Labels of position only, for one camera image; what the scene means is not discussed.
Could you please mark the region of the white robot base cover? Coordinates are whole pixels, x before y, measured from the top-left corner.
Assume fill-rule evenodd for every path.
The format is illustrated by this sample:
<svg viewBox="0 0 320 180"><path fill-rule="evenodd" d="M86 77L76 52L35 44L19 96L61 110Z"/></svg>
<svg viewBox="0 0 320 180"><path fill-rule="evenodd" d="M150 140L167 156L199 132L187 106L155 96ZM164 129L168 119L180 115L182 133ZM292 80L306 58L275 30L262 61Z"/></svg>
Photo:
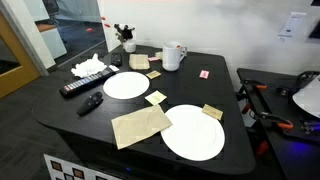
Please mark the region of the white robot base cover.
<svg viewBox="0 0 320 180"><path fill-rule="evenodd" d="M295 93L292 99L301 109L320 118L320 75Z"/></svg>

